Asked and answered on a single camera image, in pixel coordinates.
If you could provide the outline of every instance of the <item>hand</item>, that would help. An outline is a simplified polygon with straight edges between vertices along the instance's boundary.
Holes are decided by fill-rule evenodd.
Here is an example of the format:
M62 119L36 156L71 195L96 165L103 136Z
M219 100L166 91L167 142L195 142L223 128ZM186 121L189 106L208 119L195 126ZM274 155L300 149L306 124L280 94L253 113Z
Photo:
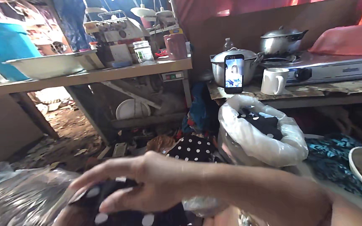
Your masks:
M198 169L200 165L149 151L140 157L111 159L97 165L76 179L70 188L80 189L125 176L142 185L114 192L102 202L100 212L167 210L196 190L192 187L202 172Z

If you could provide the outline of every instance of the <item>wooden table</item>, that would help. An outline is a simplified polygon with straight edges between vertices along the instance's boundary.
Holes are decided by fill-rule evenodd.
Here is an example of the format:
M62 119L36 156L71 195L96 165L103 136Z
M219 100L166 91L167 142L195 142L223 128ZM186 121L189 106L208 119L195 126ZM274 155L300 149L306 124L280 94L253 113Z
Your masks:
M125 68L100 69L43 80L8 82L0 84L0 95L13 94L20 97L23 100L22 105L24 105L29 112L32 112L33 115L36 114L32 117L33 120L41 123L43 127L47 127L47 129L44 129L44 132L52 135L53 137L57 137L56 132L45 120L43 115L37 110L36 106L25 93L50 87L64 86L74 101L77 103L79 109L83 111L90 123L97 130L99 135L107 144L110 144L117 136L117 131L113 128L111 120L106 115L104 115L101 110L99 110L99 105L93 99L93 93L89 89L88 84L101 82L104 85L114 89L116 87L116 90L120 89L121 92L126 93L127 88L130 87L128 84L126 84L126 82L122 82L119 79L182 71L185 77L183 79L185 97L187 100L187 105L190 106L191 94L189 92L189 82L187 77L188 69L192 69L192 61L190 57L180 60L168 60L163 58L156 60L154 63L147 64L145 62L143 64L136 64ZM140 97L143 100L150 101L151 104L149 105L154 105L157 107L153 98L145 96L146 99L144 99L144 97L141 97L141 93L138 93L137 90L135 90L135 92L137 93L135 96L132 96L132 93L127 93L127 95L130 95L133 98Z
M211 98L219 104L233 96L226 94L224 88L214 81L207 85ZM355 104L362 103L362 80L286 86L283 95L271 96L261 93L261 81L254 79L241 94L255 97L277 109Z

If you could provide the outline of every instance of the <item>pink cup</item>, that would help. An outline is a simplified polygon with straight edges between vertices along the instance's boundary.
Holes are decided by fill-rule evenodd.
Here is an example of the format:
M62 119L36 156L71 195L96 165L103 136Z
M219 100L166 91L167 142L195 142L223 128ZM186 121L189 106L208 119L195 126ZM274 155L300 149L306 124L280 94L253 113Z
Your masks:
M164 36L168 59L177 60L187 58L187 47L184 34L172 34Z

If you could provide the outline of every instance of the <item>stainless steel pot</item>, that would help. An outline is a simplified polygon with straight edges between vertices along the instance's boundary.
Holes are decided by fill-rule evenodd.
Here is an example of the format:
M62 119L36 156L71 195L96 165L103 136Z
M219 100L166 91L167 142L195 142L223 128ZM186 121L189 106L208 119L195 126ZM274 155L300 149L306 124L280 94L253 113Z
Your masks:
M224 58L227 55L243 54L244 55L244 85L249 84L254 76L255 68L264 58L264 53L254 53L245 49L231 48L228 51L217 54L210 61L212 62L212 70L214 80L220 87L224 87Z
M261 36L261 51L267 56L289 55L298 51L301 39L308 30L299 32L296 29L284 29L270 31Z

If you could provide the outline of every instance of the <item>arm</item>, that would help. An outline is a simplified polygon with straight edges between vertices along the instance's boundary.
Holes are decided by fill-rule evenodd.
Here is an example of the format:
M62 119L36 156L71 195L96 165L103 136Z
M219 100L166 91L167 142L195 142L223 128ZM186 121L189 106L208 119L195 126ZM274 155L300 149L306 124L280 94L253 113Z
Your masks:
M362 222L358 208L347 206L315 182L290 173L186 162L154 152L109 160L84 173L70 188L79 189L119 176L133 178L143 185L111 194L101 204L101 212L125 209L153 212L168 209L184 198L204 195L226 200L268 221L271 226L330 225L328 216L332 216L333 226L350 225L353 219Z

